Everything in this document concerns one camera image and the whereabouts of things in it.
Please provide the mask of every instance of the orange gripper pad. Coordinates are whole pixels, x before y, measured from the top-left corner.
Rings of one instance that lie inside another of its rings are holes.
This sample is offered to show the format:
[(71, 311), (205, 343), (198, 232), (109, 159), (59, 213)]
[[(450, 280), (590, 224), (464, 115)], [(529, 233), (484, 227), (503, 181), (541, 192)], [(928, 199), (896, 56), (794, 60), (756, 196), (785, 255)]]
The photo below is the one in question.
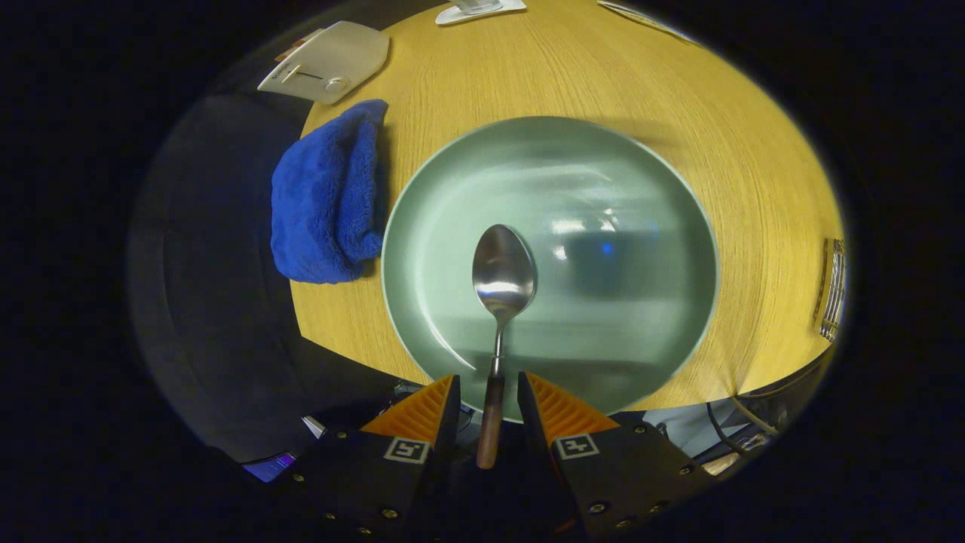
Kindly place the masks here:
[(446, 398), (449, 397), (452, 385), (452, 375), (443, 377), (398, 402), (363, 426), (362, 431), (380, 436), (420, 440), (435, 447), (439, 422), (442, 420)]
[(526, 372), (537, 398), (539, 420), (543, 425), (546, 445), (563, 436), (592, 434), (619, 428), (612, 418), (590, 407), (590, 404), (530, 372)]

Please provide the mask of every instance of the spoon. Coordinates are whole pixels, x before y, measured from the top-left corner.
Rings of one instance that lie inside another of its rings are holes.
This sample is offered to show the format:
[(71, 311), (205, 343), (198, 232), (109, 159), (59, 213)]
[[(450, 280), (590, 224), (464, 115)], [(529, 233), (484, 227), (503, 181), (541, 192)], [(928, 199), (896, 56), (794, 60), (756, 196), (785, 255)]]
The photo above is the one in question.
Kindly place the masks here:
[(526, 245), (503, 224), (482, 233), (473, 258), (473, 287), (482, 305), (496, 317), (496, 347), (489, 365), (482, 406), (480, 446), (476, 465), (484, 470), (496, 463), (499, 425), (503, 421), (503, 331), (506, 324), (533, 300), (536, 270)]

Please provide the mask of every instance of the wooden spoon handle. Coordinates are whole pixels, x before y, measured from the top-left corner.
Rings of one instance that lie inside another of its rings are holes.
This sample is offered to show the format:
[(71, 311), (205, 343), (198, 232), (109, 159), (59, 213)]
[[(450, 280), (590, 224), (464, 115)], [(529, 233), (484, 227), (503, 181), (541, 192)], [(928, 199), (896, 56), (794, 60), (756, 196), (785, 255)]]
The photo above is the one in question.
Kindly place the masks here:
[(476, 465), (488, 470), (496, 464), (499, 449), (499, 426), (503, 422), (503, 377), (490, 377), (485, 385), (485, 403), (482, 406), (482, 429), (480, 447), (476, 451)]

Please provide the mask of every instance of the towel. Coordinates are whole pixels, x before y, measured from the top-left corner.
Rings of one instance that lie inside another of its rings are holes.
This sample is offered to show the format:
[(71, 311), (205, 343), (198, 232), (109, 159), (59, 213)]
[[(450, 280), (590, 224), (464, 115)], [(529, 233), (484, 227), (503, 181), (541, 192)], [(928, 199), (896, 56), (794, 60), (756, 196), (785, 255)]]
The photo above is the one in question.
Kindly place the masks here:
[(271, 178), (271, 252), (282, 275), (351, 281), (378, 256), (375, 136), (386, 108), (356, 103), (285, 151)]

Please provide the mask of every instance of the table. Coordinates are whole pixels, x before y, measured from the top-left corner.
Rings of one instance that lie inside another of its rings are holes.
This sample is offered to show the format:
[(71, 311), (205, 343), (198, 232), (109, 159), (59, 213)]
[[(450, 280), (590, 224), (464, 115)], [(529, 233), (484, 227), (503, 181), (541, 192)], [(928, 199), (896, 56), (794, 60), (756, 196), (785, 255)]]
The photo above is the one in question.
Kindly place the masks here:
[[(712, 401), (771, 384), (828, 347), (813, 324), (825, 238), (842, 238), (831, 184), (806, 137), (751, 79), (712, 51), (596, 5), (526, 0), (524, 13), (440, 27), (447, 6), (409, 17), (384, 68), (304, 133), (360, 100), (389, 103), (389, 201), (453, 138), (527, 115), (585, 119), (650, 146), (697, 193), (720, 252), (720, 297), (691, 361), (633, 409)], [(291, 283), (304, 337), (416, 383), (396, 338), (379, 263), (338, 285)]]

